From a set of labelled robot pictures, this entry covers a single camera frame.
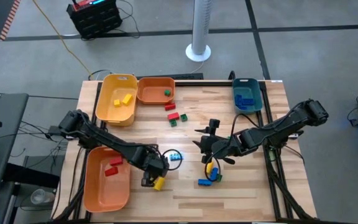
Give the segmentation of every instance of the orange bin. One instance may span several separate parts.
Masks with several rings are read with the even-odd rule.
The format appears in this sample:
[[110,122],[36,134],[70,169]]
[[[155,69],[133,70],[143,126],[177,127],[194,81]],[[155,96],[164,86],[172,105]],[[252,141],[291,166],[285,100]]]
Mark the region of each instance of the orange bin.
[[[127,94],[132,95],[128,106],[122,103]],[[96,117],[113,126],[128,126],[135,120],[137,79],[128,74],[112,74],[103,80]],[[115,107],[114,100],[120,100],[121,106]]]
[[[165,96],[164,91],[171,91],[170,96]],[[175,81],[172,78],[141,78],[137,91],[137,98],[144,104],[160,105],[173,101],[175,96]]]
[[129,199],[131,189],[131,166],[123,159],[118,174],[104,176],[110,169],[110,159],[121,156],[108,148],[97,147],[88,155],[85,174],[84,205],[89,212],[112,212],[120,210]]

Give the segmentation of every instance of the plastic bin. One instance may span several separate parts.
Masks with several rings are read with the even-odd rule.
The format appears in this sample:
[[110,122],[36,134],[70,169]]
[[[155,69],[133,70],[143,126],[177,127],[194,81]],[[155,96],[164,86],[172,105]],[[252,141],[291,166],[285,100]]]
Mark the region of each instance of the plastic bin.
[[262,109],[259,83],[253,78],[233,80],[234,110],[237,114],[252,114]]
[[131,166],[126,160],[117,165],[118,174],[106,177],[110,159],[121,156],[108,148],[97,147],[88,155],[85,174],[84,205],[89,212],[112,212],[122,209],[131,191]]
[[[127,94],[132,95],[128,106],[122,104]],[[137,79],[128,74],[112,74],[103,80],[96,117],[113,126],[128,126],[135,120]],[[114,100],[120,100],[121,106],[115,107]]]
[[171,103],[175,97],[175,81],[173,78],[141,78],[137,98],[147,105],[161,105]]

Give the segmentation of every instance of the blue bin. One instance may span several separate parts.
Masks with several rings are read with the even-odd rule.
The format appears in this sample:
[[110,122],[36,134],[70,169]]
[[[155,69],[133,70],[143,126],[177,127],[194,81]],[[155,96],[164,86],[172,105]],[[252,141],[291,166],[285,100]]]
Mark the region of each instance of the blue bin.
[[236,114],[252,114],[262,109],[259,82],[253,78],[233,80],[233,100]]

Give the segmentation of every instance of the orange warning stripe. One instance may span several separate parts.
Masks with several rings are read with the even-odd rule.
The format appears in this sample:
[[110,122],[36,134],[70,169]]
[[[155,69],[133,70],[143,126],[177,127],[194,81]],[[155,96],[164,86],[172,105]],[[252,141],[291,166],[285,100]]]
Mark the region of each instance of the orange warning stripe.
[[4,27],[1,30],[0,35],[0,41],[4,41],[7,37],[7,33],[9,32],[9,29],[11,28],[13,19],[15,18],[15,14],[17,10],[19,9],[19,4],[21,0],[15,0],[12,4],[11,11],[9,12],[9,15],[6,18]]

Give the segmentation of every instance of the clear plastic cup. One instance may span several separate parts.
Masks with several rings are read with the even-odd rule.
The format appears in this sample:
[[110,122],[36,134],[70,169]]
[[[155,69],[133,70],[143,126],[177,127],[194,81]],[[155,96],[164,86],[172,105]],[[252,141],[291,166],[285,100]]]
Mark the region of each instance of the clear plastic cup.
[[39,205],[41,203],[49,203],[55,200],[55,195],[51,192],[46,192],[42,189],[37,189],[31,194],[31,202],[34,205]]

